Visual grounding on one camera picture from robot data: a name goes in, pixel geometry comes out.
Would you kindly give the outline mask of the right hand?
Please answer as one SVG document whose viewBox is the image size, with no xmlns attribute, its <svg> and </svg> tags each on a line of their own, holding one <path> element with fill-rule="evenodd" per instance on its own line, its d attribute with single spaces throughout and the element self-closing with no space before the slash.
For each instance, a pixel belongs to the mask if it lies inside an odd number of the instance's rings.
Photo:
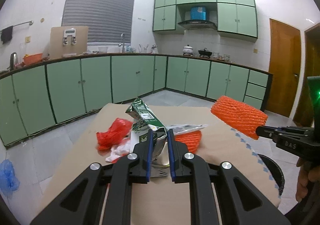
<svg viewBox="0 0 320 225">
<path fill-rule="evenodd" d="M 296 167 L 299 167 L 299 175 L 297 180 L 297 191 L 296 191 L 296 200 L 297 202 L 301 202 L 303 198 L 305 198 L 308 194 L 308 183 L 312 182 L 319 182 L 319 166 L 312 168 L 311 170 L 307 171 L 304 168 L 304 165 L 307 161 L 303 160 L 302 158 L 298 159 Z"/>
</svg>

